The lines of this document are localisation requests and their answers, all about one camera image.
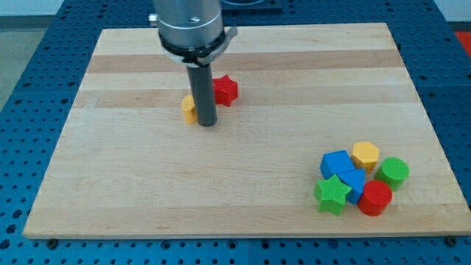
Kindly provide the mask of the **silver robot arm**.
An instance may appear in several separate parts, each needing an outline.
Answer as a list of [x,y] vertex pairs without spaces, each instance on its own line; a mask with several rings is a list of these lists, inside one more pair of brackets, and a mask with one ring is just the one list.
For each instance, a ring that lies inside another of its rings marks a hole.
[[187,68],[197,122],[212,127],[218,120],[211,63],[238,34],[224,28],[219,0],[154,0],[149,22],[157,26],[161,46]]

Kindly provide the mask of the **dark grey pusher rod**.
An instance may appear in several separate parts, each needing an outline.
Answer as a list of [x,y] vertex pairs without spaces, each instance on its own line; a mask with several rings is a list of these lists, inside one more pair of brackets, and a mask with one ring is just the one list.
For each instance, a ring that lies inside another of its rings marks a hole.
[[210,65],[197,68],[187,67],[187,72],[198,124],[203,127],[212,127],[216,124],[218,117],[211,67]]

